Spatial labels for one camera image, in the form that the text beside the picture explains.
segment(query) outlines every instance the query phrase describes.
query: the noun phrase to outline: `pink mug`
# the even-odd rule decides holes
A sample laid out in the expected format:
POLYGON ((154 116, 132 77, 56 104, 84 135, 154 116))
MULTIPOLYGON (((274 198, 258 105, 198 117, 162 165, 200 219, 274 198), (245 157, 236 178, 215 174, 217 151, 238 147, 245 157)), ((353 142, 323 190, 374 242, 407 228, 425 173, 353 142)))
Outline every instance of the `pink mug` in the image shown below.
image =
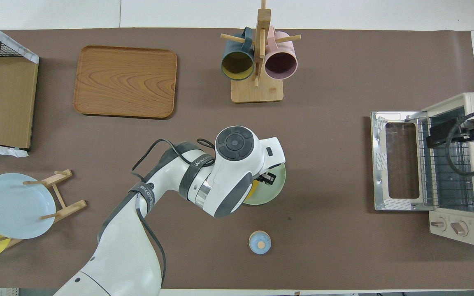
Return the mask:
POLYGON ((276 39, 288 36, 285 32, 276 32, 273 26, 268 30, 265 72, 273 79, 287 79, 297 70, 294 43, 292 41, 275 43, 276 39))

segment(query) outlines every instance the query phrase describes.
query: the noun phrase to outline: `light blue plate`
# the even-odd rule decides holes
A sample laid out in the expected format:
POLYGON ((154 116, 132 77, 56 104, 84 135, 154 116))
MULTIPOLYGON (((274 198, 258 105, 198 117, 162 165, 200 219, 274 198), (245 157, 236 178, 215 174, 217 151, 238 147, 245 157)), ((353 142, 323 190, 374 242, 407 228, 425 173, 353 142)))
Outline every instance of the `light blue plate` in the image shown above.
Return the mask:
POLYGON ((56 212, 51 193, 41 184, 23 185, 26 180, 35 179, 16 173, 0 175, 0 234, 7 238, 35 238, 54 223, 53 217, 40 219, 56 212))

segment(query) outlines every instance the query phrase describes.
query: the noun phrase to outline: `control buttons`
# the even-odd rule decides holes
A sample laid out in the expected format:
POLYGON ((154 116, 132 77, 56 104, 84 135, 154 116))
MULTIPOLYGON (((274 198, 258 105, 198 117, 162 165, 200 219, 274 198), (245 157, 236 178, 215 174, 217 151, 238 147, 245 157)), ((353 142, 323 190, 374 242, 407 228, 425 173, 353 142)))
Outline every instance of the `control buttons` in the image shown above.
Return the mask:
POLYGON ((468 227, 464 221, 451 223, 451 228, 457 236, 467 236, 468 234, 468 227))
POLYGON ((232 126, 221 131, 216 139, 216 149, 226 160, 245 159, 253 150, 253 134, 242 126, 232 126))
POLYGON ((232 134, 226 138, 226 147, 232 151, 240 150, 244 146, 244 138, 238 134, 232 134))

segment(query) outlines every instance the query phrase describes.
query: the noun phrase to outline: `toaster oven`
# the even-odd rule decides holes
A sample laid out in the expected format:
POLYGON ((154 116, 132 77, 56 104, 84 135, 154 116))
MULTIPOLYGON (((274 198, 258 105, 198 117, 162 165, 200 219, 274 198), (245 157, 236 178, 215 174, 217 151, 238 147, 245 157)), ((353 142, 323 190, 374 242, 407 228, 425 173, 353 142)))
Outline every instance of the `toaster oven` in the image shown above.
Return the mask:
MULTIPOLYGON (((376 210, 428 210, 431 233, 474 245, 474 176, 457 174, 445 144, 437 145, 472 112, 474 92, 421 111, 371 112, 376 210)), ((474 171, 474 142, 465 132, 449 151, 457 167, 474 171)))

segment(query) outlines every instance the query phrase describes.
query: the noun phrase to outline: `wooden mug rack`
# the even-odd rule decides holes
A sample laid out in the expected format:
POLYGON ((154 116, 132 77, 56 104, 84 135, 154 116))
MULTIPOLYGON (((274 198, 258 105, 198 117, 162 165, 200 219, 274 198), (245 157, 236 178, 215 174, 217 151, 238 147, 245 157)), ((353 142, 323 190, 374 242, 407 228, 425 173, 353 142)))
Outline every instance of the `wooden mug rack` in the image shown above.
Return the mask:
MULTIPOLYGON (((272 79, 265 74, 265 48, 267 32, 270 27, 271 10, 266 8, 266 0, 261 0, 261 8, 257 12, 256 35, 252 45, 254 51, 254 74, 236 81, 232 80, 231 96, 234 103, 278 102, 283 99, 283 81, 272 79)), ((244 43, 243 38, 221 34, 222 39, 244 43)), ((301 35, 276 39, 275 43, 300 40, 301 35)))

